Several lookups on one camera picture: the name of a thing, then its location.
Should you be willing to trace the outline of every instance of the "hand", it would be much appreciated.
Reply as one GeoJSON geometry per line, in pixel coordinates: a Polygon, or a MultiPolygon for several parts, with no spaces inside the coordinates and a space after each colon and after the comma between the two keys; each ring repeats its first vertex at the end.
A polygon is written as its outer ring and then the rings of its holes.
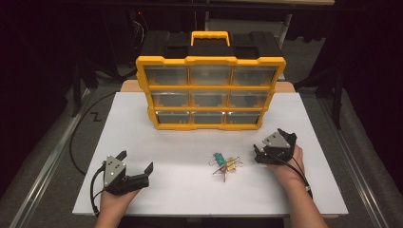
{"type": "Polygon", "coordinates": [[[95,227],[118,227],[128,205],[139,192],[140,190],[136,190],[122,196],[115,196],[104,191],[101,195],[100,215],[95,227]]]}
{"type": "MultiPolygon", "coordinates": [[[[295,167],[296,170],[298,170],[301,174],[305,172],[302,161],[302,148],[297,144],[294,148],[293,159],[289,160],[288,163],[295,167]]],[[[278,182],[285,188],[286,191],[293,187],[295,188],[301,186],[305,188],[305,184],[301,177],[287,165],[268,164],[267,166],[269,166],[269,168],[273,171],[278,179],[278,182]]]]}

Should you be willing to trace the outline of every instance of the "table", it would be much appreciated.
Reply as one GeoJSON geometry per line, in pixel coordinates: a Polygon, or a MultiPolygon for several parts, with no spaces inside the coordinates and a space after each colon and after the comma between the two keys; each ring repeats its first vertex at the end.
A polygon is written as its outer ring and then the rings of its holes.
{"type": "MultiPolygon", "coordinates": [[[[263,146],[261,141],[277,128],[297,134],[297,143],[304,149],[306,176],[320,213],[329,217],[348,214],[298,93],[275,94],[259,130],[157,130],[148,120],[146,109],[143,93],[115,95],[73,214],[92,215],[89,185],[95,170],[107,155],[115,157],[126,150],[124,162],[129,176],[143,173],[154,162],[150,186],[129,205],[128,216],[287,216],[283,189],[264,164],[254,161],[253,144],[263,146]],[[218,167],[209,165],[215,152],[224,157],[240,157],[244,166],[229,173],[223,182],[222,175],[212,175],[218,167]]],[[[102,189],[101,178],[94,189],[102,189]]]]}

